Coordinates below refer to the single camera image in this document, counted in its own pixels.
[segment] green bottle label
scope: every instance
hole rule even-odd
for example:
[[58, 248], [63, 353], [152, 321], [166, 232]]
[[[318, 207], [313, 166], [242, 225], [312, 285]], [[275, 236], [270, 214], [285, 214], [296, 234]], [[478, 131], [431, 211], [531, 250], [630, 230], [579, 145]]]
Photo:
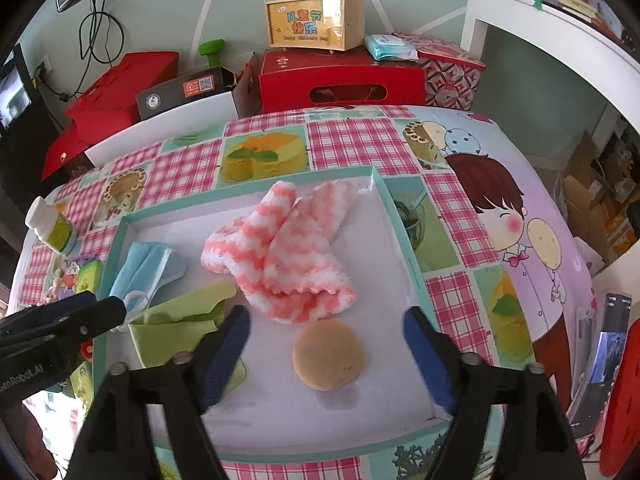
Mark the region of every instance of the green bottle label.
[[62, 215], [58, 215], [56, 224], [45, 241], [55, 250], [62, 251], [71, 238], [72, 229], [71, 222]]

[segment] white bottle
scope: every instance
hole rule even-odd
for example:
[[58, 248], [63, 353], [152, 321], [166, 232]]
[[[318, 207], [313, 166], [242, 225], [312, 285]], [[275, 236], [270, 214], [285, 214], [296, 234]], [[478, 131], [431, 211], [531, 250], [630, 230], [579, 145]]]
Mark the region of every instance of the white bottle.
[[24, 223], [45, 245], [59, 254], [68, 254], [78, 238], [71, 222], [41, 196], [31, 204]]

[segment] white bottle cap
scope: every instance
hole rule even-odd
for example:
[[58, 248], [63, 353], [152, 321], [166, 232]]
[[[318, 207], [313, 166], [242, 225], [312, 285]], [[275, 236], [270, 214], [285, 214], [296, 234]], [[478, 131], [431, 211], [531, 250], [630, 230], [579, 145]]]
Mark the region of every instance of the white bottle cap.
[[42, 235], [53, 227], [57, 216], [58, 212], [56, 209], [47, 204], [43, 197], [39, 196], [33, 201], [31, 207], [27, 211], [24, 223], [27, 227], [34, 229], [37, 233]]

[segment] black box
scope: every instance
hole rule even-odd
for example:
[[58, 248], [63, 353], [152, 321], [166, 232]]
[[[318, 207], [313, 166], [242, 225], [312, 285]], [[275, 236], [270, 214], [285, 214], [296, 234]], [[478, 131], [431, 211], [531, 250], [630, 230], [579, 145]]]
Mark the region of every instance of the black box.
[[136, 95], [140, 119], [148, 119], [203, 97], [229, 92], [235, 85], [236, 76], [221, 66], [178, 76]]

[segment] qr code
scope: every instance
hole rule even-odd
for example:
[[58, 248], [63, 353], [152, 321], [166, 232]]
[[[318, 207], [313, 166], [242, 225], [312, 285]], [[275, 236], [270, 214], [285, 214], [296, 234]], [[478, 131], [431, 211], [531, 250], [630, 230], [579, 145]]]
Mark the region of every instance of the qr code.
[[212, 76], [209, 75], [209, 76], [203, 77], [202, 79], [198, 79], [198, 86], [201, 92], [204, 92], [206, 90], [211, 90], [213, 88]]

